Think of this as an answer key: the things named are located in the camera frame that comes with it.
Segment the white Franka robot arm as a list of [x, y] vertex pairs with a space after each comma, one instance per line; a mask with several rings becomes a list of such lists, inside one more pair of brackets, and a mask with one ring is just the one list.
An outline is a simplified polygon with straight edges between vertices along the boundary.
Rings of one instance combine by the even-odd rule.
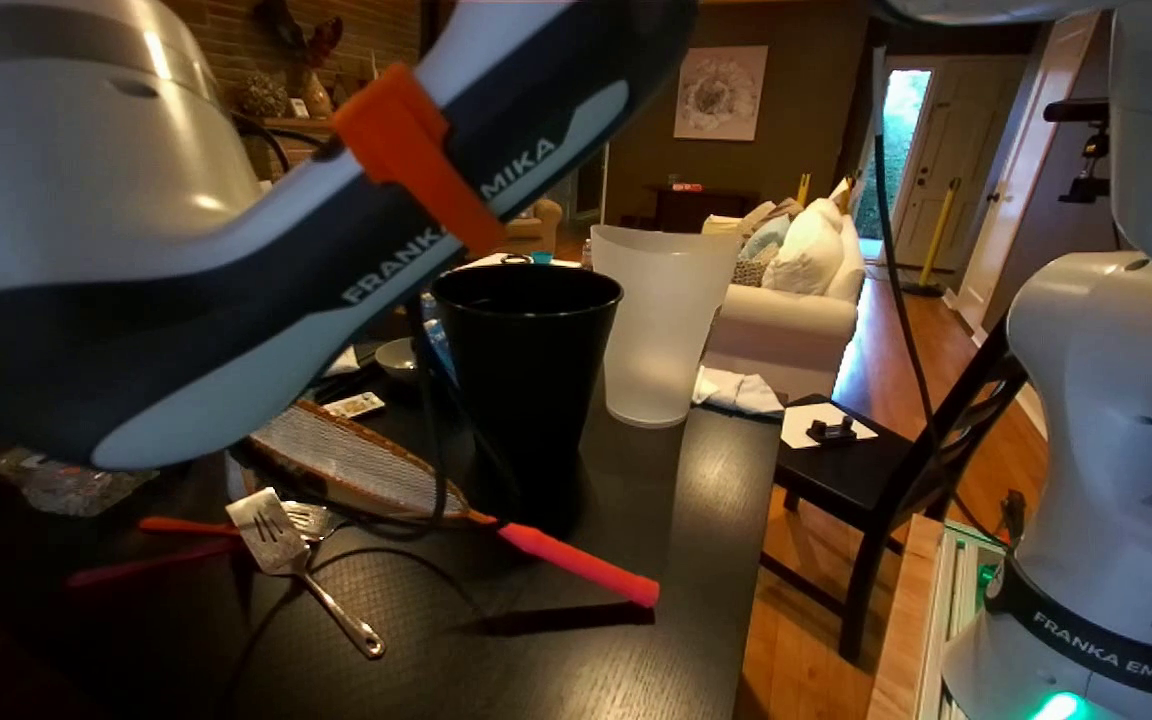
[[[1111, 20], [1111, 212], [1152, 265], [1152, 0], [888, 0], [929, 26]], [[458, 0], [434, 49], [254, 186], [163, 0], [0, 0], [0, 437], [112, 469], [204, 456], [495, 231], [679, 65], [697, 0]], [[1056, 486], [961, 694], [1038, 677], [1152, 720], [1152, 274], [1059, 329]]]

